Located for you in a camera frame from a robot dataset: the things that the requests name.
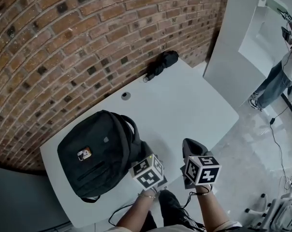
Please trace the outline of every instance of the black backpack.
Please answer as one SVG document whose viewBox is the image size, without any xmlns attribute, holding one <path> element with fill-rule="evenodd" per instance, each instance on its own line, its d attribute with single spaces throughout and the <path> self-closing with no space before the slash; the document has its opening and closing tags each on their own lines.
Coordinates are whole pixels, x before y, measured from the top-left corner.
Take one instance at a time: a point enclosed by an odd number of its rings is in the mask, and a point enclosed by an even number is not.
<svg viewBox="0 0 292 232">
<path fill-rule="evenodd" d="M 77 124 L 58 146 L 72 189 L 88 203 L 115 187 L 132 164 L 143 160 L 149 151 L 132 119 L 105 110 Z"/>
</svg>

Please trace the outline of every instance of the floor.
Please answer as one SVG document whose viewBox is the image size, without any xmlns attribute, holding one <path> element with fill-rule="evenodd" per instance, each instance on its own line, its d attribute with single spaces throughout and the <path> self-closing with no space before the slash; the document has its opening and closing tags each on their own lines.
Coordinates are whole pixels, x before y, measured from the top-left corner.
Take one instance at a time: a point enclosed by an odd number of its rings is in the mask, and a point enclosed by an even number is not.
<svg viewBox="0 0 292 232">
<path fill-rule="evenodd" d="M 286 103 L 279 98 L 263 112 L 249 107 L 247 103 L 239 108 L 240 119 L 226 136 L 212 149 L 218 162 L 223 165 L 215 195 L 222 207 L 233 220 L 248 224 L 251 215 L 244 213 L 246 208 L 259 206 L 260 195 L 266 193 L 273 200 L 285 193 L 283 170 L 280 162 L 280 151 L 274 143 L 269 121 L 286 108 Z M 275 138 L 281 145 L 283 165 L 287 177 L 292 176 L 292 113 L 289 109 L 275 120 L 273 124 Z M 189 191 L 183 189 L 179 178 L 169 185 L 169 190 L 181 204 L 187 201 Z M 187 211 L 199 222 L 202 222 L 197 200 L 193 198 Z M 162 226 L 159 204 L 153 206 L 152 214 L 158 227 Z M 114 216 L 113 222 L 121 217 Z M 107 221 L 99 222 L 77 232 L 103 232 L 111 225 Z"/>
</svg>

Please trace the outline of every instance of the backpack strap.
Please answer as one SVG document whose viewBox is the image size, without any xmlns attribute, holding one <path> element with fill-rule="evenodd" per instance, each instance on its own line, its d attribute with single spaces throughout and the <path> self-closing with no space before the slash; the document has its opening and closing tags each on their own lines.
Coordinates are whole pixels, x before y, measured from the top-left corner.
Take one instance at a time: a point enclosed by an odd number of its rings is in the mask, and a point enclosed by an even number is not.
<svg viewBox="0 0 292 232">
<path fill-rule="evenodd" d="M 125 115 L 121 115 L 121 117 L 128 122 L 130 125 L 132 125 L 133 129 L 134 129 L 134 135 L 133 135 L 133 143 L 134 144 L 139 144 L 140 143 L 140 134 L 138 133 L 138 129 L 137 126 L 135 124 L 135 122 L 130 119 L 129 117 L 125 116 Z"/>
<path fill-rule="evenodd" d="M 101 195 L 98 196 L 98 198 L 96 200 L 94 200 L 94 199 L 88 199 L 88 198 L 81 198 L 81 200 L 84 201 L 84 202 L 86 202 L 86 203 L 95 203 L 96 201 L 98 201 L 98 199 L 100 197 L 101 197 Z"/>
</svg>

